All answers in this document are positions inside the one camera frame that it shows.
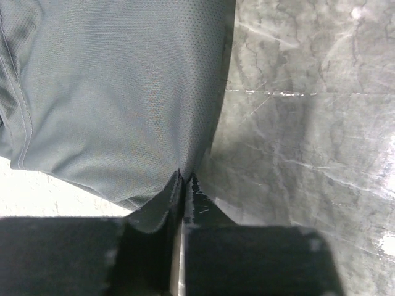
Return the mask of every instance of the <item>garment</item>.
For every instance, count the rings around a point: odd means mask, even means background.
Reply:
[[[136,209],[207,146],[225,0],[0,0],[0,156]]]

